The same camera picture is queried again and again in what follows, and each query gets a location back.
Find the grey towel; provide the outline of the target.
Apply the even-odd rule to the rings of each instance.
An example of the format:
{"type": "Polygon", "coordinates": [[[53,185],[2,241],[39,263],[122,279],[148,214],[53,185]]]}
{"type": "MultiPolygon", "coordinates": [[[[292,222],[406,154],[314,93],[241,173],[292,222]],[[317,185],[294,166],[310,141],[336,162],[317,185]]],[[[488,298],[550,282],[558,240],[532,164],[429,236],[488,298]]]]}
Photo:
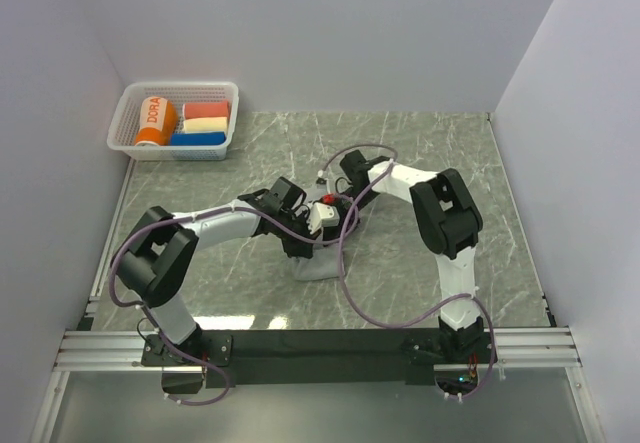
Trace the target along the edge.
{"type": "MultiPolygon", "coordinates": [[[[314,186],[307,192],[306,200],[303,203],[302,211],[310,211],[311,206],[315,202],[321,202],[326,205],[332,201],[332,196],[339,196],[337,193],[330,192],[325,186],[314,186]]],[[[349,201],[353,200],[344,195],[340,195],[349,201]]],[[[338,251],[338,244],[333,240],[327,240],[327,229],[312,235],[314,241],[313,257],[310,260],[303,258],[294,258],[293,274],[297,281],[319,281],[330,278],[336,278],[339,273],[339,263],[341,252],[338,251]]]]}

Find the orange cartoon towel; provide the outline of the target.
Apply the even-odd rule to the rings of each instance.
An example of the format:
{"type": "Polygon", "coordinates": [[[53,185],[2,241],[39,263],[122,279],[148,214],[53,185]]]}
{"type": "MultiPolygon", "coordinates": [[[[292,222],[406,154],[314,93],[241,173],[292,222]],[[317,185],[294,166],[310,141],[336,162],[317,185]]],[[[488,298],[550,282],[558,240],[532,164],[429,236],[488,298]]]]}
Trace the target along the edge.
{"type": "Polygon", "coordinates": [[[146,98],[140,109],[135,146],[166,146],[179,121],[173,104],[164,97],[146,98]]]}

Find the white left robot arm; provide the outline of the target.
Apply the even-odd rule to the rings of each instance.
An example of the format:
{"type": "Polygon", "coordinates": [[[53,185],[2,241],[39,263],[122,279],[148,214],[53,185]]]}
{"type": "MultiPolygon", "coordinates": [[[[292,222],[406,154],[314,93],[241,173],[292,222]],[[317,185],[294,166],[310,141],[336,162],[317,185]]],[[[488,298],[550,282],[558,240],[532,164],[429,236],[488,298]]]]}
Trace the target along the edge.
{"type": "Polygon", "coordinates": [[[146,211],[112,260],[110,281],[135,293],[166,340],[165,351],[187,365],[211,355],[203,331],[186,308],[180,289],[194,254],[227,241],[274,235],[302,281],[330,278],[333,260],[325,237],[340,223],[327,195],[308,193],[279,178],[271,188],[194,213],[146,211]]]}

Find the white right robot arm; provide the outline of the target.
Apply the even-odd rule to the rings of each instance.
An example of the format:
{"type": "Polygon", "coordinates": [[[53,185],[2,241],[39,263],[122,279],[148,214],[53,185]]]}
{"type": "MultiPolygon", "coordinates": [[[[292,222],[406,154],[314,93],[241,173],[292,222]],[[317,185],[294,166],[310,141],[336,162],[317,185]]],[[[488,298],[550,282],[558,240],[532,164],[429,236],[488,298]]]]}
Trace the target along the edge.
{"type": "Polygon", "coordinates": [[[423,171],[393,158],[366,159],[353,145],[341,152],[340,167],[350,182],[343,193],[352,202],[341,217],[338,248],[356,213],[380,194],[412,205],[420,237],[436,260],[441,303],[438,333],[417,347],[437,362],[461,362],[483,343],[484,325],[476,301],[475,253],[483,219],[460,173],[449,168],[423,171]]]}

